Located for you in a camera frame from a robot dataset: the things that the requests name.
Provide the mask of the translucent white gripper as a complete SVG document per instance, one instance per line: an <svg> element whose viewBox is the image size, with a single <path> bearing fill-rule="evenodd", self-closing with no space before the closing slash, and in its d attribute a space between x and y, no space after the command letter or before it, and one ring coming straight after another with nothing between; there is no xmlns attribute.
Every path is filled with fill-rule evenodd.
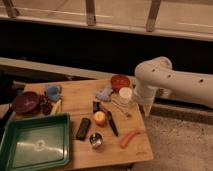
<svg viewBox="0 0 213 171"><path fill-rule="evenodd" d="M151 87L138 88L133 91L134 101L143 108L146 117L150 115L154 103L156 90Z"/></svg>

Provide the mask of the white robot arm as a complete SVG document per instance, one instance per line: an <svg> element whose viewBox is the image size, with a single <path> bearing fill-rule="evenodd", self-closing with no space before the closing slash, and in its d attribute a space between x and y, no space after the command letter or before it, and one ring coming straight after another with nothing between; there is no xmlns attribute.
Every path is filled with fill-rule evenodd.
<svg viewBox="0 0 213 171"><path fill-rule="evenodd" d="M167 57L141 62L135 68L135 78L133 98L143 107L146 117L158 89L170 90L181 98L213 108L213 75L175 71Z"/></svg>

